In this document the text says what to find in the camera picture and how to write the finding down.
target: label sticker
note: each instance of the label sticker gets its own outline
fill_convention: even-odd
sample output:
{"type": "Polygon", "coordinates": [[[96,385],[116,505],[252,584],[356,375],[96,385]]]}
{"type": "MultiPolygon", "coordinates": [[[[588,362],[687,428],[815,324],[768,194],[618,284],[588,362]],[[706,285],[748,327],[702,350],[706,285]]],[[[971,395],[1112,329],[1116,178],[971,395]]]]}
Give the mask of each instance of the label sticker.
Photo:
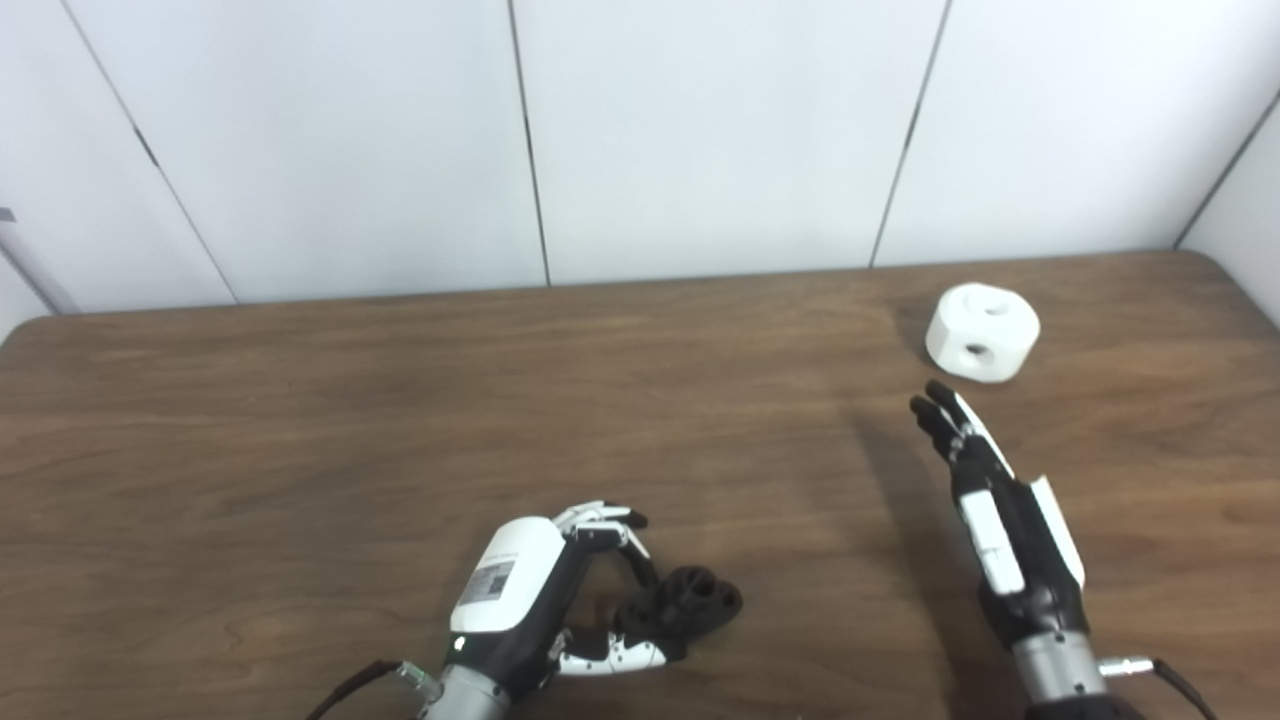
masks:
{"type": "Polygon", "coordinates": [[[458,605],[471,605],[472,602],[485,602],[502,597],[502,589],[507,587],[507,578],[511,577],[511,569],[515,566],[516,561],[509,560],[507,562],[498,562],[497,565],[476,568],[476,571],[471,574],[471,579],[467,580],[466,589],[462,591],[458,605]]]}

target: wood grain surface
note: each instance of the wood grain surface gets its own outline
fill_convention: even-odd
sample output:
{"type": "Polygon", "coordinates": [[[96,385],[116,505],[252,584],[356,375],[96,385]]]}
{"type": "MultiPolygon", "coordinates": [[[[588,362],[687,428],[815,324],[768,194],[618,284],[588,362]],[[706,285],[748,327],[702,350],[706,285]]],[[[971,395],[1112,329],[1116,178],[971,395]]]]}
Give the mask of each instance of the wood grain surface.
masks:
{"type": "MultiPolygon", "coordinates": [[[[438,670],[498,525],[596,497],[744,612],[513,720],[1021,717],[906,409],[975,279],[1044,329],[1012,382],[955,386],[1053,479],[1097,651],[1276,717],[1280,334],[1175,252],[36,320],[0,350],[0,717],[293,720],[374,657],[438,670]]],[[[626,579],[598,562],[573,619],[626,579]]],[[[413,710],[388,682],[332,717],[413,710]]]]}

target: cable connector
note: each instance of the cable connector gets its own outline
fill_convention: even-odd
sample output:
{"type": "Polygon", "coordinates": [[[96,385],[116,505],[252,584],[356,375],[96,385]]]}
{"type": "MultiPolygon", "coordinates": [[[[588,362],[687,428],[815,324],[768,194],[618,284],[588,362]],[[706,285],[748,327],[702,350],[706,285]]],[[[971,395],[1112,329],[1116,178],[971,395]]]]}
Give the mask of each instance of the cable connector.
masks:
{"type": "Polygon", "coordinates": [[[440,696],[444,694],[444,685],[439,680],[407,660],[396,669],[396,676],[421,694],[428,703],[440,700],[440,696]]]}
{"type": "Polygon", "coordinates": [[[1103,657],[1098,660],[1098,674],[1103,678],[1128,678],[1156,670],[1156,661],[1146,655],[1126,655],[1124,657],[1103,657]]]}

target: metal wrist cylinder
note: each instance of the metal wrist cylinder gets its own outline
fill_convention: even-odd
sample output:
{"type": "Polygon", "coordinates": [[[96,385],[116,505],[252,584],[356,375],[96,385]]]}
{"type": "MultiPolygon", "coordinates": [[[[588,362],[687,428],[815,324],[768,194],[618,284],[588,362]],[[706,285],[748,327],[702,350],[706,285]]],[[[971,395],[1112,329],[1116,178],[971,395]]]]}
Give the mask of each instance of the metal wrist cylinder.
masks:
{"type": "Polygon", "coordinates": [[[511,696],[488,675],[449,665],[440,675],[444,692],[419,715],[422,720],[502,720],[511,696]]]}
{"type": "Polygon", "coordinates": [[[1084,633],[1042,633],[1019,641],[1012,651],[1032,705],[1107,692],[1084,633]]]}

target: hole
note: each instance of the hole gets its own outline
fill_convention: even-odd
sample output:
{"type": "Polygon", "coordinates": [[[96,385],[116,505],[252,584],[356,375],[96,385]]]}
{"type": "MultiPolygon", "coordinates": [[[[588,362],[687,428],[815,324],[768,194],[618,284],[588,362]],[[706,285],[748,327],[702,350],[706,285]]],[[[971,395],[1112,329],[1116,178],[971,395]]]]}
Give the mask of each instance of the hole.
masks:
{"type": "Polygon", "coordinates": [[[689,589],[696,596],[707,597],[716,591],[716,579],[710,573],[698,573],[689,583],[689,589]]]}
{"type": "Polygon", "coordinates": [[[982,343],[969,343],[964,346],[965,351],[969,352],[969,360],[979,365],[991,365],[996,361],[996,354],[991,351],[989,347],[982,343]]]}

